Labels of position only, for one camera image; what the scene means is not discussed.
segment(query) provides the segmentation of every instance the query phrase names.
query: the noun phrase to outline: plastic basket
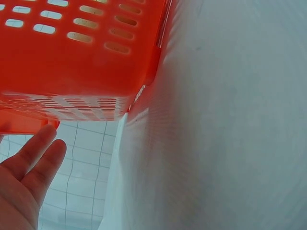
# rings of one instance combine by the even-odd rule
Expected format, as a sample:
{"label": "plastic basket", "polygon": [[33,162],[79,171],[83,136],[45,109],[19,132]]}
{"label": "plastic basket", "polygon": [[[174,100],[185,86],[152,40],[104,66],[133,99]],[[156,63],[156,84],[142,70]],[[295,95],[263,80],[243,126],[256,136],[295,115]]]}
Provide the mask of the plastic basket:
{"label": "plastic basket", "polygon": [[0,132],[121,118],[155,76],[166,3],[0,0]]}

